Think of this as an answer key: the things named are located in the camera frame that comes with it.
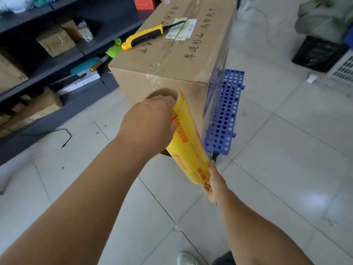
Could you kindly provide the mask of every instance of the yellow utility knife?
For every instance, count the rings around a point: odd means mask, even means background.
[[[186,20],[182,20],[165,27],[163,27],[161,24],[156,27],[135,33],[134,35],[131,35],[126,39],[126,41],[121,45],[121,48],[124,50],[130,49],[148,39],[155,38],[155,37],[158,37],[159,35],[162,35],[165,31],[169,30],[171,27],[177,26],[179,24],[183,24],[185,22]]]

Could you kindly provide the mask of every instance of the black plastic crate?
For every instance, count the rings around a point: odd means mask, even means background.
[[[318,72],[328,72],[348,51],[346,45],[307,36],[292,62]]]

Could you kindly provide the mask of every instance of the red box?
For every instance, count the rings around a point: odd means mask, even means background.
[[[137,10],[155,10],[156,5],[154,0],[135,0]]]

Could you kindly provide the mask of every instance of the white plastic crate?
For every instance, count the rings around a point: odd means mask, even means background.
[[[347,53],[327,72],[327,75],[353,85],[353,50]]]

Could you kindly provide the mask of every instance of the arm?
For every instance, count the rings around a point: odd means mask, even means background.
[[[97,264],[124,198],[170,143],[172,97],[131,108],[117,137],[0,257],[0,264]]]
[[[210,163],[210,182],[203,189],[220,208],[229,247],[238,265],[313,265],[303,251],[280,228],[247,207]]]

